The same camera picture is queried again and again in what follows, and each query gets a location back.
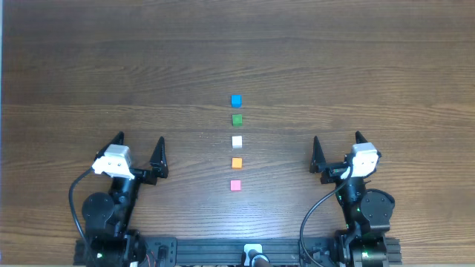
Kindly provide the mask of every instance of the orange cube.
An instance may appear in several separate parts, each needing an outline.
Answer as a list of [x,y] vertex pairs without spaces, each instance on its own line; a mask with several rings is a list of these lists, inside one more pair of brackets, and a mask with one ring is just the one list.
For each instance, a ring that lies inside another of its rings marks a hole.
[[236,168],[236,169],[243,168],[243,159],[242,158],[232,158],[231,168]]

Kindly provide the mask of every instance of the wooden table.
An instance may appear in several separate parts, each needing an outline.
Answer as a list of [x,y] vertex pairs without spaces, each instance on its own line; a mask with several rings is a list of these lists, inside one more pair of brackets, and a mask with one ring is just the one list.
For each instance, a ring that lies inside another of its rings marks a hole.
[[[133,228],[297,238],[333,188],[312,138],[334,162],[356,130],[383,153],[369,187],[396,198],[404,262],[475,262],[473,1],[7,0],[3,53],[1,263],[72,263],[69,186],[118,131],[141,168],[166,138]],[[80,183],[78,209],[110,182]],[[343,227],[332,198],[306,235]]]

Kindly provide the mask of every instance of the blue cube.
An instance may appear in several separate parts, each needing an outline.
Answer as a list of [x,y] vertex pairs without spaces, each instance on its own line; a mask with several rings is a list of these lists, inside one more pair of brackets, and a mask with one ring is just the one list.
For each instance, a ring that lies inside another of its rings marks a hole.
[[243,101],[240,97],[240,95],[232,95],[231,96],[231,106],[233,108],[240,108],[240,106],[243,104]]

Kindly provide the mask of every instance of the cube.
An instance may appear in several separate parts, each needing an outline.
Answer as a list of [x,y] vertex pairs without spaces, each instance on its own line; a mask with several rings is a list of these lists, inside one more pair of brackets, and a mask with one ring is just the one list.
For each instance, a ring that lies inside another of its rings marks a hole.
[[231,106],[233,108],[240,108],[240,106],[243,104],[243,101],[240,97],[240,95],[232,95],[231,96]]
[[232,126],[234,126],[234,127],[243,126],[243,115],[242,114],[232,115]]
[[232,148],[242,148],[243,147],[243,137],[242,136],[233,136],[232,137]]
[[231,191],[240,191],[240,180],[231,180]]
[[243,159],[242,158],[232,158],[231,168],[234,168],[234,169],[243,168]]

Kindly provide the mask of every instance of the pink cube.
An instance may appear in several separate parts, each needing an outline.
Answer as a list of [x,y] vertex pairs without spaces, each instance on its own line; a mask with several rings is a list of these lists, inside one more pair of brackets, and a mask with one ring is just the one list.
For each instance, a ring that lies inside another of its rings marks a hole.
[[240,180],[231,180],[231,191],[240,191]]

